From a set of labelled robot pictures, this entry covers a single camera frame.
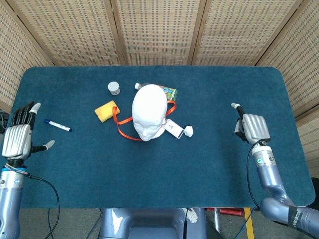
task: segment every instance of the table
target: table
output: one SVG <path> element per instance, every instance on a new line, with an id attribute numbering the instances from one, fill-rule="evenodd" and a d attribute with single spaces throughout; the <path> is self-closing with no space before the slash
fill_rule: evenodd
<path id="1" fill-rule="evenodd" d="M 107 90 L 120 84 L 120 94 Z M 178 89 L 169 118 L 192 125 L 192 138 L 168 132 L 149 142 L 128 140 L 112 119 L 101 123 L 94 109 L 114 100 L 118 119 L 131 116 L 136 82 Z M 238 118 L 230 107 L 264 116 L 286 191 L 296 205 L 314 197 L 283 78 L 271 67 L 119 66 L 32 67 L 17 92 L 12 112 L 41 102 L 33 143 L 55 145 L 29 158 L 28 171 L 57 188 L 65 208 L 252 207 L 246 183 L 250 145 L 234 135 Z M 72 132 L 44 123 L 50 119 Z M 121 126 L 137 136 L 133 123 Z M 267 195 L 251 160 L 252 191 Z M 56 207 L 45 184 L 26 180 L 22 207 Z"/>

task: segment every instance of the whiteboard marker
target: whiteboard marker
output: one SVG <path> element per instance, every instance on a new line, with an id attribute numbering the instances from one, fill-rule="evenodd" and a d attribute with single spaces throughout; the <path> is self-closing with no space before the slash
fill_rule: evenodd
<path id="1" fill-rule="evenodd" d="M 72 131 L 71 128 L 66 127 L 66 126 L 64 126 L 64 125 L 61 125 L 61 124 L 58 124 L 58 123 L 55 123 L 55 122 L 53 122 L 53 121 L 51 121 L 51 120 L 48 120 L 48 119 L 45 119 L 44 122 L 46 122 L 46 123 L 48 123 L 48 124 L 50 124 L 50 125 L 53 125 L 53 126 L 55 126 L 55 127 L 61 128 L 61 129 L 65 130 L 65 131 L 69 131 L 69 132 Z"/>

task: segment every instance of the yellow sponge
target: yellow sponge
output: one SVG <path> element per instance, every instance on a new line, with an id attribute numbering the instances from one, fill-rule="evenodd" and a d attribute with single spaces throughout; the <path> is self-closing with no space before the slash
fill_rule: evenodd
<path id="1" fill-rule="evenodd" d="M 94 110 L 94 112 L 96 113 L 96 115 L 98 116 L 99 120 L 103 123 L 104 121 L 106 121 L 107 119 L 113 117 L 113 106 L 116 106 L 116 103 L 114 101 L 110 101 L 108 103 L 106 103 L 105 105 L 102 105 L 101 107 L 98 107 L 97 109 Z"/>

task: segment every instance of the wicker screen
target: wicker screen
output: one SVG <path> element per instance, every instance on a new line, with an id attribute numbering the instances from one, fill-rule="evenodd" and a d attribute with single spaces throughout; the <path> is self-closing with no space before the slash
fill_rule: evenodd
<path id="1" fill-rule="evenodd" d="M 252 65 L 295 0 L 213 0 L 195 65 Z"/>
<path id="2" fill-rule="evenodd" d="M 59 65 L 118 65 L 103 0 L 10 0 Z"/>
<path id="3" fill-rule="evenodd" d="M 114 0 L 130 65 L 186 65 L 199 0 Z"/>
<path id="4" fill-rule="evenodd" d="M 51 64 L 0 2 L 0 109 L 10 112 L 20 79 L 31 66 Z"/>
<path id="5" fill-rule="evenodd" d="M 319 178 L 319 110 L 299 120 L 297 126 L 310 173 Z"/>
<path id="6" fill-rule="evenodd" d="M 319 98 L 318 37 L 319 1 L 313 0 L 259 63 L 281 71 L 296 116 L 319 103 L 315 102 Z"/>

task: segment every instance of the orange lanyard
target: orange lanyard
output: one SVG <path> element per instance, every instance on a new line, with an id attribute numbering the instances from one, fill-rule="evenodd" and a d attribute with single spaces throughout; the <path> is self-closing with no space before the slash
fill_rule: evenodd
<path id="1" fill-rule="evenodd" d="M 166 112 L 166 115 L 165 116 L 168 116 L 170 115 L 175 109 L 176 109 L 176 103 L 175 101 L 168 101 L 167 103 L 171 103 L 173 104 L 172 108 L 170 108 L 167 112 Z M 126 135 L 125 133 L 123 133 L 120 128 L 119 128 L 119 125 L 122 125 L 122 124 L 125 124 L 125 123 L 128 123 L 130 122 L 131 120 L 133 120 L 132 117 L 129 117 L 125 120 L 122 120 L 120 122 L 118 122 L 118 118 L 116 116 L 116 113 L 118 111 L 118 108 L 116 106 L 113 106 L 112 108 L 112 111 L 113 111 L 113 120 L 114 122 L 116 123 L 117 127 L 118 127 L 118 132 L 121 134 L 121 136 L 125 137 L 125 138 L 128 138 L 128 139 L 131 139 L 131 140 L 136 140 L 136 141 L 142 141 L 140 138 L 134 138 L 134 137 L 131 137 L 131 136 L 128 136 Z"/>

